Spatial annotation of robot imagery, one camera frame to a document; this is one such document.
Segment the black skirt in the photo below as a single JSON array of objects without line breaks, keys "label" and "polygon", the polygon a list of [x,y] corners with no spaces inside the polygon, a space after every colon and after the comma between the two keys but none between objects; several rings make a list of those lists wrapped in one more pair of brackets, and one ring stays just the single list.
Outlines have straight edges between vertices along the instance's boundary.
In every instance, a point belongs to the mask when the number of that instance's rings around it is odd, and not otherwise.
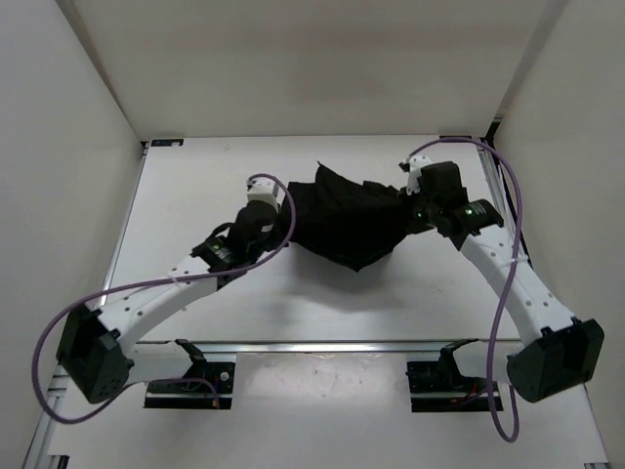
[{"label": "black skirt", "polygon": [[314,180],[288,184],[291,241],[355,272],[391,254],[408,235],[410,208],[392,186],[356,183],[319,164]]}]

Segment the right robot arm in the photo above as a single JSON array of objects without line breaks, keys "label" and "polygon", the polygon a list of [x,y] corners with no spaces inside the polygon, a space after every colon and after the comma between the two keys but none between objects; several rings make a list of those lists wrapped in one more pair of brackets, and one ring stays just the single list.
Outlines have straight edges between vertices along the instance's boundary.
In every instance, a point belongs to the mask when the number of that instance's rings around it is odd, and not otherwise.
[{"label": "right robot arm", "polygon": [[519,346],[497,345],[492,358],[478,339],[445,346],[441,384],[459,391],[474,377],[492,377],[536,403],[589,381],[604,342],[601,326],[578,319],[514,253],[500,213],[486,199],[469,200],[455,163],[416,155],[400,167],[408,175],[402,196],[412,205],[417,228],[437,230],[479,270],[504,301],[521,340]]}]

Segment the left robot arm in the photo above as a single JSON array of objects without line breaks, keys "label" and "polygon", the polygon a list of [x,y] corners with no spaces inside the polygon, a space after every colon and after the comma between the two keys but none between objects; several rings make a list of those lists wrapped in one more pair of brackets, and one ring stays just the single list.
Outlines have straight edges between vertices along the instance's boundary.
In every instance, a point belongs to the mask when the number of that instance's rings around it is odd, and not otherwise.
[{"label": "left robot arm", "polygon": [[92,405],[138,382],[173,380],[193,391],[206,381],[206,361],[186,339],[145,345],[143,337],[195,301],[243,277],[277,245],[279,205],[250,201],[226,234],[214,230],[175,268],[163,285],[139,288],[102,308],[86,305],[67,316],[57,359]]}]

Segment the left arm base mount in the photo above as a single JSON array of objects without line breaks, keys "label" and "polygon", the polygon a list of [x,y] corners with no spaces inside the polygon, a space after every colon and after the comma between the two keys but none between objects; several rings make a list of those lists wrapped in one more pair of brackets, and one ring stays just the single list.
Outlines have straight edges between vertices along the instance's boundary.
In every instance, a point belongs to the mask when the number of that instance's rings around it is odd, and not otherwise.
[{"label": "left arm base mount", "polygon": [[179,378],[150,381],[144,408],[228,410],[232,406],[235,356],[206,355],[187,340],[176,340],[190,358],[190,366]]}]

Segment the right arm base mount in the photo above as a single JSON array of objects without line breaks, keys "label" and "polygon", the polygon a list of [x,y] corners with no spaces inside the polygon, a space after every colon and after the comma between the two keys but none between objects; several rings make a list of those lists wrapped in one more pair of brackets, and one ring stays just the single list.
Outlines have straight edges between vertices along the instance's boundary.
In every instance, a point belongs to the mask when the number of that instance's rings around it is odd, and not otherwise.
[{"label": "right arm base mount", "polygon": [[443,346],[436,359],[408,357],[408,380],[412,413],[489,412],[486,380],[465,376],[453,353],[477,339],[464,339]]}]

